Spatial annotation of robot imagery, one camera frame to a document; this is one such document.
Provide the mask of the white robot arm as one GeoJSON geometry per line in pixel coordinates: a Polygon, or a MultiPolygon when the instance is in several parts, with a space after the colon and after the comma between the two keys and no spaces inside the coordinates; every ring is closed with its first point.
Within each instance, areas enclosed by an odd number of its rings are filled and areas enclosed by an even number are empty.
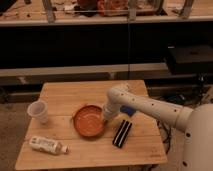
{"type": "Polygon", "coordinates": [[[104,119],[115,118],[122,106],[165,122],[185,134],[181,171],[213,171],[213,104],[192,109],[135,95],[128,83],[121,83],[107,91],[104,119]]]}

